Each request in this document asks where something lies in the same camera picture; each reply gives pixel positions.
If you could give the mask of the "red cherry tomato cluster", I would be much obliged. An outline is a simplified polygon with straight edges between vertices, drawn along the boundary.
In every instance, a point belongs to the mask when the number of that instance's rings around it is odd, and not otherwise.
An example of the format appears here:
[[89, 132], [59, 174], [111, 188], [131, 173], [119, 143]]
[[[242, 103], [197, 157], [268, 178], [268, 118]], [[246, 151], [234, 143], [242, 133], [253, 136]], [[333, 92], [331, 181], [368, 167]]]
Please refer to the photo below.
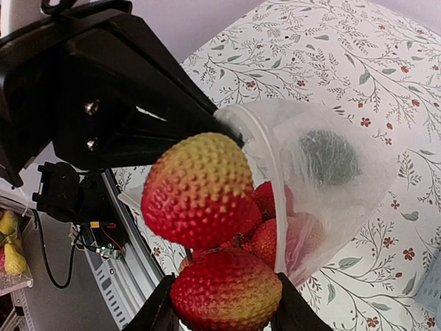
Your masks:
[[251, 219], [254, 185], [241, 149], [229, 137], [202, 133], [165, 152], [152, 166], [141, 199], [146, 226], [168, 241], [200, 248], [170, 291], [190, 330], [259, 330], [282, 299], [278, 275], [225, 242]]

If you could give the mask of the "green bell pepper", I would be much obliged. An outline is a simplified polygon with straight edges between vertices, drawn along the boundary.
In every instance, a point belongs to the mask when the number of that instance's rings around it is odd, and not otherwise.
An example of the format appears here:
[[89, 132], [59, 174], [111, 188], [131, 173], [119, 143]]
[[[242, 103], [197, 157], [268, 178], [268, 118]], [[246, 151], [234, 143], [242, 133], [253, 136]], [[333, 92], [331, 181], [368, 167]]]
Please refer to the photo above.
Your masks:
[[310, 130], [299, 138], [309, 175], [320, 185], [342, 186], [362, 174], [356, 149], [329, 130]]

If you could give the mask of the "clear zip top bag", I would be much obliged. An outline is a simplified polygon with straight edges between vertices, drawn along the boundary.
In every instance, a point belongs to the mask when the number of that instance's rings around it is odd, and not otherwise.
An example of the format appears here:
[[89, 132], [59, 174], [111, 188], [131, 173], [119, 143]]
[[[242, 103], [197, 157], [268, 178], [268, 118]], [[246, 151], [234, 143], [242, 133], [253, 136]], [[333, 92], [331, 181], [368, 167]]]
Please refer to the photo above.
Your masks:
[[[320, 105], [268, 99], [220, 108], [214, 117], [240, 135], [244, 145], [239, 148], [252, 173], [251, 219], [237, 235], [252, 234], [254, 254], [294, 285], [306, 281], [355, 236], [395, 179], [384, 146]], [[356, 149], [362, 174], [342, 186], [320, 185], [309, 175], [299, 143], [310, 130], [346, 138]], [[160, 237], [146, 226], [141, 212], [145, 182], [121, 193], [119, 200], [138, 214], [144, 230]]]

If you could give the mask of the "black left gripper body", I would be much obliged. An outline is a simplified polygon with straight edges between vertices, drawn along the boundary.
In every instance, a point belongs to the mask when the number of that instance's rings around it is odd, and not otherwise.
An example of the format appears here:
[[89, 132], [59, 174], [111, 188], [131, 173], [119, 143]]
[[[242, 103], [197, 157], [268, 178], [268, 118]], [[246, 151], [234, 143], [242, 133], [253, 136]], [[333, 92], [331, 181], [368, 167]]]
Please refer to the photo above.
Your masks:
[[82, 170], [138, 166], [145, 137], [129, 129], [145, 102], [145, 61], [129, 34], [130, 1], [97, 1], [1, 41], [1, 178], [47, 144]]

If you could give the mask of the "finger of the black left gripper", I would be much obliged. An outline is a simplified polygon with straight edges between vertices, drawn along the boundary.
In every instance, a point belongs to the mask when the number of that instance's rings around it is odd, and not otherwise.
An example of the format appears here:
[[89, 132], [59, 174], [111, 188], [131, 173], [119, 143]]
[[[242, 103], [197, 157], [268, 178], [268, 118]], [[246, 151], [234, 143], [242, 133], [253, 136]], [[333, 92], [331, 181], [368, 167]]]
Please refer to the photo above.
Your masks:
[[221, 131], [213, 117], [216, 106], [144, 20], [122, 14], [113, 19], [113, 33], [123, 43], [115, 48], [117, 68], [139, 94], [141, 105], [166, 120], [166, 134], [187, 137]]
[[160, 121], [132, 113], [68, 119], [54, 138], [54, 151], [79, 169], [146, 166], [177, 143], [206, 132], [225, 134], [238, 146], [244, 145], [239, 134], [212, 116], [202, 121], [185, 116]]

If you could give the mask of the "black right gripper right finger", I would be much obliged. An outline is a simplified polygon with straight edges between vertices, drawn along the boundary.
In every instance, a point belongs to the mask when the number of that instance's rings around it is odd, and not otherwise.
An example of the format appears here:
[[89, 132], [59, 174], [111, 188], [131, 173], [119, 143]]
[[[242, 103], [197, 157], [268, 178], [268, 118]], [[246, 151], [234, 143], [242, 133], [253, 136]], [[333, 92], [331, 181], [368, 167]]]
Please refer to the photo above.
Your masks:
[[332, 331], [303, 299], [296, 287], [282, 272], [278, 278], [283, 285], [282, 299], [271, 318], [271, 329], [275, 331]]

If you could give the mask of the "light blue plastic basket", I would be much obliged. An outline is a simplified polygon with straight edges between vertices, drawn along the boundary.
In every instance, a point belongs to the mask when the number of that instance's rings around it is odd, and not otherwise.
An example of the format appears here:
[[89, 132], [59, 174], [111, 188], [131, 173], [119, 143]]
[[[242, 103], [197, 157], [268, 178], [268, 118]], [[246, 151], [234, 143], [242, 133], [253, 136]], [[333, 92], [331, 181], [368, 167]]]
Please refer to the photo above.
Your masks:
[[433, 260], [414, 299], [421, 308], [433, 313], [435, 321], [440, 324], [440, 254]]

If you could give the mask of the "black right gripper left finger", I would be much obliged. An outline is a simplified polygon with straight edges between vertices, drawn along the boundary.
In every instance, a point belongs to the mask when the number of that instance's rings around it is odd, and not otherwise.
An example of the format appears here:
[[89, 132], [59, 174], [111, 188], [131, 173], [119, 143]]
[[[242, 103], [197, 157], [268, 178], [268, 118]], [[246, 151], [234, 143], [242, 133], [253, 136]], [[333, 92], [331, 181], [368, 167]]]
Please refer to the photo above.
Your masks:
[[174, 274], [165, 276], [122, 331], [178, 331], [179, 319], [170, 299], [170, 290], [175, 280]]

